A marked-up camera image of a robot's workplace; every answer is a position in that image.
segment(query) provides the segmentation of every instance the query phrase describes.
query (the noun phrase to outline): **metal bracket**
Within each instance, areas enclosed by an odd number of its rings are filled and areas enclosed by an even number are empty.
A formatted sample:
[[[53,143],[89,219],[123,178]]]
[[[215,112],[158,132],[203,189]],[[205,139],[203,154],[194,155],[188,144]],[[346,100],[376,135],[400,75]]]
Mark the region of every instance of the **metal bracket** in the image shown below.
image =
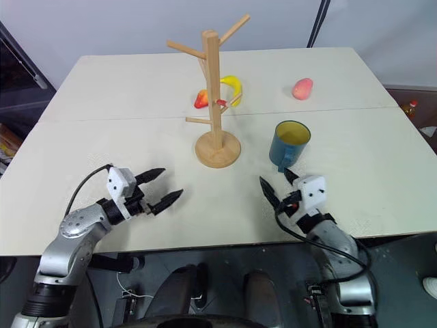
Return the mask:
[[[129,169],[112,167],[109,170],[107,189],[125,220],[130,219],[130,213],[124,203],[132,196],[136,185],[137,180]]]

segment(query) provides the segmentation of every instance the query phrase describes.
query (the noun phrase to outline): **toy fruit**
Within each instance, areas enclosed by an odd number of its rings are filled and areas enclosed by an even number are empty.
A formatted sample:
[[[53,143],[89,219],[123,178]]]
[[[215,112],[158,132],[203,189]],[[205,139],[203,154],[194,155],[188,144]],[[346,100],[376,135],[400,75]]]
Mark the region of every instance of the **toy fruit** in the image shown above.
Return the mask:
[[[208,92],[206,89],[200,90],[197,94],[196,101],[194,102],[194,107],[203,108],[208,106]]]
[[[311,89],[313,88],[313,80],[306,78],[297,81],[292,90],[292,95],[298,100],[308,99]]]

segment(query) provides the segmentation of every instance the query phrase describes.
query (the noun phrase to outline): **wooden base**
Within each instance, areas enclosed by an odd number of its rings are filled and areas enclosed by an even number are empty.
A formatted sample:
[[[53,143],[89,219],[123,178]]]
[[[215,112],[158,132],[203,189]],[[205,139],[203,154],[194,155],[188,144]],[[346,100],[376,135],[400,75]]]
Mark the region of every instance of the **wooden base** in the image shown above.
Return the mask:
[[[240,156],[241,145],[231,133],[222,131],[223,147],[215,150],[212,147],[212,132],[202,135],[196,142],[196,155],[202,164],[220,169],[231,165]]]

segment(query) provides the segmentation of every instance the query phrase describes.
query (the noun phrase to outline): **blue mug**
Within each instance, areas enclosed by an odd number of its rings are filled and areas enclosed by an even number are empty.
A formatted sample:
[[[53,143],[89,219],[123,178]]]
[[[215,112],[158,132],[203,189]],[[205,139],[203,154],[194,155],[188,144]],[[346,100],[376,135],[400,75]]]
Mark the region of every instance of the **blue mug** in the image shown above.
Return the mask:
[[[311,132],[300,122],[283,121],[276,126],[268,156],[278,172],[295,164],[310,138]]]

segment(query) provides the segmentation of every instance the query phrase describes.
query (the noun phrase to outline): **white wall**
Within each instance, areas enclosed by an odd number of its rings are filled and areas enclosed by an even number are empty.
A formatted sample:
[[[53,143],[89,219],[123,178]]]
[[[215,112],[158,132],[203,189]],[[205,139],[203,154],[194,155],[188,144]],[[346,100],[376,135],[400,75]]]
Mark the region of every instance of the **white wall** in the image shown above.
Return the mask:
[[[252,19],[223,50],[306,47],[320,0],[0,0],[0,19],[58,88],[82,55],[201,48],[200,31]],[[332,0],[315,46],[351,46],[386,85],[437,88],[436,0]]]
[[[174,52],[167,39],[201,49],[202,30],[224,33],[246,13],[252,19],[223,50],[305,47],[319,6],[319,0],[0,1],[1,21],[55,88],[82,55]]]
[[[315,46],[351,46],[385,85],[437,88],[436,0],[331,0]]]

